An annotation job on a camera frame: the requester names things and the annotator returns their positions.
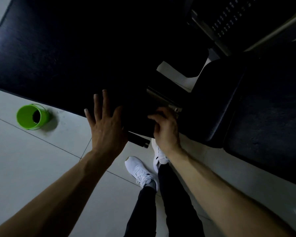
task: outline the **bucket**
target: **bucket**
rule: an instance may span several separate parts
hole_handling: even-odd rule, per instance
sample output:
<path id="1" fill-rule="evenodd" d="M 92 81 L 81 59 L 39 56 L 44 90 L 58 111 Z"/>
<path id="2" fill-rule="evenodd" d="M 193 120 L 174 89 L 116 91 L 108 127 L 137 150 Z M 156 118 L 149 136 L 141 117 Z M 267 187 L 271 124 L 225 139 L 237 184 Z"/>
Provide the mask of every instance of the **bucket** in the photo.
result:
<path id="1" fill-rule="evenodd" d="M 49 122 L 50 114 L 39 104 L 22 106 L 16 113 L 19 125 L 27 130 L 38 130 Z"/>

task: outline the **person's left hand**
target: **person's left hand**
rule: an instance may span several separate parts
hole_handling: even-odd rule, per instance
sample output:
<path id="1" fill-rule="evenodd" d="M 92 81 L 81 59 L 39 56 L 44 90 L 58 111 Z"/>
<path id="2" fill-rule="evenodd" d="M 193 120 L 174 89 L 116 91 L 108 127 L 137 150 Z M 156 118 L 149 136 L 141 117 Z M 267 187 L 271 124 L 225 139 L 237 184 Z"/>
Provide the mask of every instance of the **person's left hand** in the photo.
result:
<path id="1" fill-rule="evenodd" d="M 88 109 L 85 109 L 91 127 L 92 151 L 113 161 L 127 143 L 127 131 L 121 123 L 122 106 L 117 107 L 111 116 L 107 90 L 103 90 L 103 108 L 99 103 L 99 95 L 95 94 L 93 98 L 95 119 L 91 117 Z"/>

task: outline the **shoe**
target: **shoe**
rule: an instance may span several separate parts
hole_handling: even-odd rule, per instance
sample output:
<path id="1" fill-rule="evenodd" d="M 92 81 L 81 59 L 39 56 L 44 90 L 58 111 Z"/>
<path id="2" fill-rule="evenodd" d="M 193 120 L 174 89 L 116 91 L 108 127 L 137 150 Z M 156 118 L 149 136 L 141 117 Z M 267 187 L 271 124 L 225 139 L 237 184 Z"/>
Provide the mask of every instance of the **shoe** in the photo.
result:
<path id="1" fill-rule="evenodd" d="M 158 191 L 159 183 L 157 176 L 150 173 L 140 159 L 130 156 L 125 160 L 125 166 L 128 172 L 136 179 L 136 183 L 140 184 L 140 187 L 143 188 L 153 180 L 156 183 L 156 191 Z"/>
<path id="2" fill-rule="evenodd" d="M 156 139 L 151 139 L 151 145 L 153 150 L 155 151 L 155 157 L 153 159 L 153 168 L 158 173 L 159 170 L 159 163 L 164 165 L 167 163 L 170 163 L 170 160 L 166 155 L 163 153 L 163 151 L 159 148 L 159 146 L 156 143 Z"/>

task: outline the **person's right hand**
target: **person's right hand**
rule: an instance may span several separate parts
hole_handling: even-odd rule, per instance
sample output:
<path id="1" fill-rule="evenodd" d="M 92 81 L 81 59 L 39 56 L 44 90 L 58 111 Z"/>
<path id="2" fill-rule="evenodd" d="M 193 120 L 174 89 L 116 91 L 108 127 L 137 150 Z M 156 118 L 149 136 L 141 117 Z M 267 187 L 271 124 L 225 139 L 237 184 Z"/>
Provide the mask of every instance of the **person's right hand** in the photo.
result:
<path id="1" fill-rule="evenodd" d="M 164 116 L 154 114 L 148 115 L 148 118 L 156 122 L 153 134 L 156 143 L 166 156 L 170 156 L 172 152 L 177 152 L 182 149 L 179 139 L 178 124 L 174 114 L 169 108 L 159 107 L 157 111 L 162 112 Z"/>

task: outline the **pinky finger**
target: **pinky finger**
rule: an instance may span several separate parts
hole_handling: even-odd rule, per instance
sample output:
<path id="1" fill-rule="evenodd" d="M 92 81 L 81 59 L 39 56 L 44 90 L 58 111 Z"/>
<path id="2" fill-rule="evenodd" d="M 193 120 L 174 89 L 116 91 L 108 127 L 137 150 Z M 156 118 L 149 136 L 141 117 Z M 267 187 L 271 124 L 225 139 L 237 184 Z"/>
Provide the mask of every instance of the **pinky finger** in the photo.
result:
<path id="1" fill-rule="evenodd" d="M 88 109 L 85 109 L 85 115 L 87 117 L 88 123 L 90 125 L 90 127 L 93 127 L 95 125 L 95 121 L 92 119 Z"/>

